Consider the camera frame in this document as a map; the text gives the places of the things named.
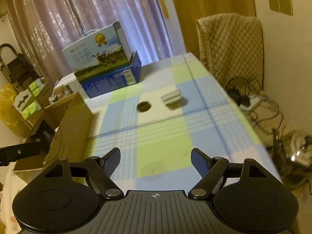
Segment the white plastic box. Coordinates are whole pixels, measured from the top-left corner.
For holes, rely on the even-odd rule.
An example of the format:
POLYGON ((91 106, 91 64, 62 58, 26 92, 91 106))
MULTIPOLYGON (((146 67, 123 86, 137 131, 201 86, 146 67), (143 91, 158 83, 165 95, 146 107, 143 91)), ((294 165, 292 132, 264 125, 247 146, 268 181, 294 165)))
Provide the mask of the white plastic box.
POLYGON ((165 105, 172 105, 177 103, 181 99, 181 91, 180 90, 175 90, 172 92, 169 92, 163 96, 161 96, 161 101, 165 105))

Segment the black shaver box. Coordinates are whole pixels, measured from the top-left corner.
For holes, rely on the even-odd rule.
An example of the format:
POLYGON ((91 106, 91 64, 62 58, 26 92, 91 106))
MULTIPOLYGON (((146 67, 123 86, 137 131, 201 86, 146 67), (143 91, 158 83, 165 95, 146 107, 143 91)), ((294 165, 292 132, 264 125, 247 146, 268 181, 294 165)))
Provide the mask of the black shaver box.
POLYGON ((46 153, 49 152, 55 131, 48 125, 45 120, 34 126, 31 132, 31 139, 39 144, 41 149, 46 153))

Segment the yellow plastic bag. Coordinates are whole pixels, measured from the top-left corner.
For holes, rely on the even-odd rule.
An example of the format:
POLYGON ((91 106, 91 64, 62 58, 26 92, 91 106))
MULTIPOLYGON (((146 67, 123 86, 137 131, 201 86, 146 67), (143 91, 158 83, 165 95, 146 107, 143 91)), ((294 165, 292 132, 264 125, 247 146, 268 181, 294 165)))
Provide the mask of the yellow plastic bag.
POLYGON ((1 87, 1 120, 17 136, 24 136, 24 123, 13 106, 17 94, 11 84, 5 84, 1 87))

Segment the open brown cardboard box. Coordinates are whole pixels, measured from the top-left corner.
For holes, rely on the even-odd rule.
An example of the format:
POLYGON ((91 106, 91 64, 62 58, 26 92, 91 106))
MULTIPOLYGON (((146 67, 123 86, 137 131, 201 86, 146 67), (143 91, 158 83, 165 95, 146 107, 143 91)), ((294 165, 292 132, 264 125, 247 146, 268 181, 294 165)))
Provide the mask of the open brown cardboard box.
POLYGON ((67 158, 71 162, 83 160, 93 114, 80 93, 69 95, 44 108, 26 142, 34 141, 31 136, 43 121, 55 132, 49 150, 18 160, 13 172, 41 171, 59 158, 67 158))

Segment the tissue packs cardboard box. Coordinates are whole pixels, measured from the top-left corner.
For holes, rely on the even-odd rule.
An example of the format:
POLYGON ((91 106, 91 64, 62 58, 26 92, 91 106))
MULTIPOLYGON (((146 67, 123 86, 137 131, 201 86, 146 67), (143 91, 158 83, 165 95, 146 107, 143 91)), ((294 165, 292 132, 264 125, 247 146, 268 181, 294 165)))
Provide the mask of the tissue packs cardboard box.
POLYGON ((17 95, 13 106, 26 121, 50 104, 49 97, 52 92, 53 83, 51 81, 44 77, 35 79, 17 95))

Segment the checked tablecloth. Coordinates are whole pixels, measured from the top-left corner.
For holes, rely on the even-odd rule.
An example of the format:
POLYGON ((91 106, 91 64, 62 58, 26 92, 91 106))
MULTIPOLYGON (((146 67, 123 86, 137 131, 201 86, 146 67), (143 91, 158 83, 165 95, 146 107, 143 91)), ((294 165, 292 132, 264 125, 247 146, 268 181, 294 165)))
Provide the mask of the checked tablecloth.
POLYGON ((87 106, 94 121, 85 156, 118 147, 112 179, 123 191, 189 191, 200 180, 193 148, 234 163, 255 159, 278 176, 243 113, 192 53, 143 66, 139 83, 88 99, 87 106), (175 90, 181 99, 165 105, 161 96, 175 90))

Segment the white power strip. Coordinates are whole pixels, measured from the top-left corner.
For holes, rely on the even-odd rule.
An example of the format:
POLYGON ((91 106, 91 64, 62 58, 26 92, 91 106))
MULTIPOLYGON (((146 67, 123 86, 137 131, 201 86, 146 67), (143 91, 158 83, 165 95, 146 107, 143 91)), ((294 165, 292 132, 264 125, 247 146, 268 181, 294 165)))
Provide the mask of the white power strip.
POLYGON ((260 102, 260 100, 261 100, 261 97, 259 96, 245 97, 243 98, 242 103, 240 104, 239 108, 242 110, 251 110, 260 102))

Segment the black folding cart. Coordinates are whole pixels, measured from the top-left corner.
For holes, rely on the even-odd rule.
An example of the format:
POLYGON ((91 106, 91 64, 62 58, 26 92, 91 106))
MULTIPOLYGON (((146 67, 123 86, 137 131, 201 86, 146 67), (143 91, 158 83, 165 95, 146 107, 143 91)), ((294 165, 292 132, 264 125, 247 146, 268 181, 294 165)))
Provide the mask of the black folding cart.
POLYGON ((28 88, 28 86, 40 78, 34 67, 28 63, 22 53, 17 53, 14 47, 8 43, 1 45, 1 52, 4 48, 9 48, 15 55, 15 59, 6 64, 2 58, 1 72, 11 83, 16 92, 20 93, 28 88))

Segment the white appliance box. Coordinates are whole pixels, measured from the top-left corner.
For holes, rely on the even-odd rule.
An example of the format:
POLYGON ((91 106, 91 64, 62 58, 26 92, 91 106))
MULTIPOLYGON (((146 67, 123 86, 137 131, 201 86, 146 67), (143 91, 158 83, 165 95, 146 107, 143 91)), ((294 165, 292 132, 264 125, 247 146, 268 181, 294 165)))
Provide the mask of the white appliance box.
POLYGON ((82 88, 81 84, 77 80, 74 73, 70 73, 63 77, 53 89, 58 99, 63 99, 69 95, 79 93, 82 99, 88 98, 86 92, 82 88))

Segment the blue flat box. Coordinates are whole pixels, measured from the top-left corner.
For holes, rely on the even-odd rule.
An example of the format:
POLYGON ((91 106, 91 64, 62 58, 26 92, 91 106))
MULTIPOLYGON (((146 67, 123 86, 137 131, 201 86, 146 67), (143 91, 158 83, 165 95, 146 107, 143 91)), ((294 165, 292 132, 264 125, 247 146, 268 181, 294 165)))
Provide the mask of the blue flat box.
POLYGON ((139 83, 141 65, 139 54, 135 51, 132 53, 132 61, 129 66, 82 83, 82 88, 89 98, 94 98, 139 83))

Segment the milk carton gift box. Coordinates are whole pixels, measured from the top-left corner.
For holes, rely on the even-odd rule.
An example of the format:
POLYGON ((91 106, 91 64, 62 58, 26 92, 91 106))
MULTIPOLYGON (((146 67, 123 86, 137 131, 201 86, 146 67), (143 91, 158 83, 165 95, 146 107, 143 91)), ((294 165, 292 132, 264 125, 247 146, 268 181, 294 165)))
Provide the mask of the milk carton gift box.
POLYGON ((62 53, 81 84, 125 68, 132 61, 131 49, 118 21, 92 31, 62 53))

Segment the quilted beige chair cover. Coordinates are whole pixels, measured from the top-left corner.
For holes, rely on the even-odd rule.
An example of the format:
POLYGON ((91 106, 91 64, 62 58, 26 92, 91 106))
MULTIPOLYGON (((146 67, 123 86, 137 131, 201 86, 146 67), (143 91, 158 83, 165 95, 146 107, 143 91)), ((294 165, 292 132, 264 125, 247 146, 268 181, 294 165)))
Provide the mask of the quilted beige chair cover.
POLYGON ((262 90, 264 49, 258 18, 215 14, 198 19, 196 30, 200 61, 223 88, 242 78, 252 89, 262 90))

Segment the purple curtain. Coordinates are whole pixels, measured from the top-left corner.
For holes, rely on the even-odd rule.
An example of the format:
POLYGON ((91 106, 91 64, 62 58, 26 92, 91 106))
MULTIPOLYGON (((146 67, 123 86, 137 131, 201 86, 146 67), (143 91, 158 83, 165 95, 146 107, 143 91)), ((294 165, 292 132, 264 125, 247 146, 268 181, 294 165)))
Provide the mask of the purple curtain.
POLYGON ((157 0, 5 0, 17 43, 35 70, 52 81, 71 73, 62 50, 114 22, 146 65, 173 56, 157 0))

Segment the wooden door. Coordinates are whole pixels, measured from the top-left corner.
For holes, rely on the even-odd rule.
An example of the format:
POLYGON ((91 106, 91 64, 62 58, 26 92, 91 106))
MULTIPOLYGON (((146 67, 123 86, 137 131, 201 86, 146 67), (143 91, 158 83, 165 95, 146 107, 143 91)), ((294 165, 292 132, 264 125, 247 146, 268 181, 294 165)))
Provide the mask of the wooden door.
POLYGON ((254 0, 173 0, 186 52, 199 57, 196 21, 215 14, 256 16, 254 0))

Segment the wall power sockets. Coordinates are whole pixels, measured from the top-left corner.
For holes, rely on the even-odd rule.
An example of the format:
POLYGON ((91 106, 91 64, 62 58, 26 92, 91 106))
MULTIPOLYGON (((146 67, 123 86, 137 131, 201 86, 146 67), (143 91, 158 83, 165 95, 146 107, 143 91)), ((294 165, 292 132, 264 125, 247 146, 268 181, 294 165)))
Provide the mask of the wall power sockets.
POLYGON ((270 10, 293 16, 292 0, 268 0, 268 1, 270 10))

